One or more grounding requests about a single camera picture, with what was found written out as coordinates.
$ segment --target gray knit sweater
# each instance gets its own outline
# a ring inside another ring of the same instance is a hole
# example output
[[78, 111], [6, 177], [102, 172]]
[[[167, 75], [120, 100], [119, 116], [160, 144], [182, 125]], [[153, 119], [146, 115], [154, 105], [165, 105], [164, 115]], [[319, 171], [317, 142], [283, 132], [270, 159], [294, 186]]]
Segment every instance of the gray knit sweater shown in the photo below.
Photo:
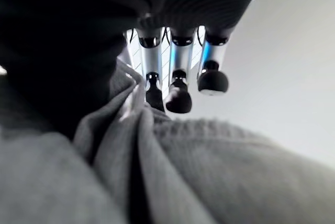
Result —
[[335, 223], [335, 172], [217, 121], [171, 121], [118, 63], [73, 140], [0, 77], [0, 223]]

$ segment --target gray clothing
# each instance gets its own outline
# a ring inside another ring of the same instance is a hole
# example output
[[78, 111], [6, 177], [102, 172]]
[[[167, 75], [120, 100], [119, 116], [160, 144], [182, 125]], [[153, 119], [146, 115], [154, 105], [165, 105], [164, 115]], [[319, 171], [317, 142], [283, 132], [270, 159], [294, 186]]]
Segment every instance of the gray clothing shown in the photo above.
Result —
[[69, 140], [0, 76], [1, 224], [335, 223], [333, 170], [224, 122], [171, 121], [120, 62], [111, 91]]

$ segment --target knit fabric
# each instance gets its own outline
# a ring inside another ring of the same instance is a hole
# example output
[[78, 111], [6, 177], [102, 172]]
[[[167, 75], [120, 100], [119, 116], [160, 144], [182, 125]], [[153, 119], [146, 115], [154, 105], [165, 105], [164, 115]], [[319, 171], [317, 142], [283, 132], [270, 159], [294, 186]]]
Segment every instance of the knit fabric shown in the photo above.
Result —
[[171, 121], [120, 62], [110, 86], [70, 140], [0, 76], [0, 223], [334, 222], [333, 170], [224, 122]]

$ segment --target black rubber tip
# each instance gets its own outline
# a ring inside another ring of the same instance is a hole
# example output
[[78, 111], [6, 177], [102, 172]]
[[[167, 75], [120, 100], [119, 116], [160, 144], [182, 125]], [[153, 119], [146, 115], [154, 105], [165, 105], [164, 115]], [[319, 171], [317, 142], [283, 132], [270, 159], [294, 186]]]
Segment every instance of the black rubber tip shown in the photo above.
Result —
[[192, 109], [191, 96], [184, 89], [171, 89], [165, 101], [166, 108], [172, 113], [189, 113]]
[[198, 79], [198, 90], [207, 95], [220, 95], [227, 92], [228, 78], [220, 71], [206, 71]]
[[146, 93], [146, 100], [151, 105], [151, 107], [156, 108], [160, 111], [164, 110], [162, 91], [156, 86], [151, 86]]

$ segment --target silver cylinder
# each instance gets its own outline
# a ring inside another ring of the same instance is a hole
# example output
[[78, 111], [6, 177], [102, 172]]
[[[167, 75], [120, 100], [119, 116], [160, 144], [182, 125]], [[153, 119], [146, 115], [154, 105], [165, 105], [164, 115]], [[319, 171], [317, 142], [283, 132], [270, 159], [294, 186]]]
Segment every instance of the silver cylinder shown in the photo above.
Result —
[[207, 41], [204, 41], [197, 77], [201, 76], [203, 68], [204, 68], [204, 64], [210, 60], [217, 62], [219, 65], [219, 70], [220, 70], [222, 67], [224, 58], [225, 58], [226, 49], [227, 49], [227, 44], [215, 46], [215, 45], [209, 44]]
[[142, 73], [144, 79], [150, 72], [155, 72], [159, 75], [160, 85], [162, 86], [162, 50], [161, 44], [154, 48], [145, 48], [139, 43], [140, 54], [142, 59]]
[[169, 66], [169, 86], [173, 83], [172, 74], [176, 70], [186, 73], [186, 81], [191, 68], [193, 43], [186, 46], [178, 46], [173, 41], [170, 44], [170, 66]]

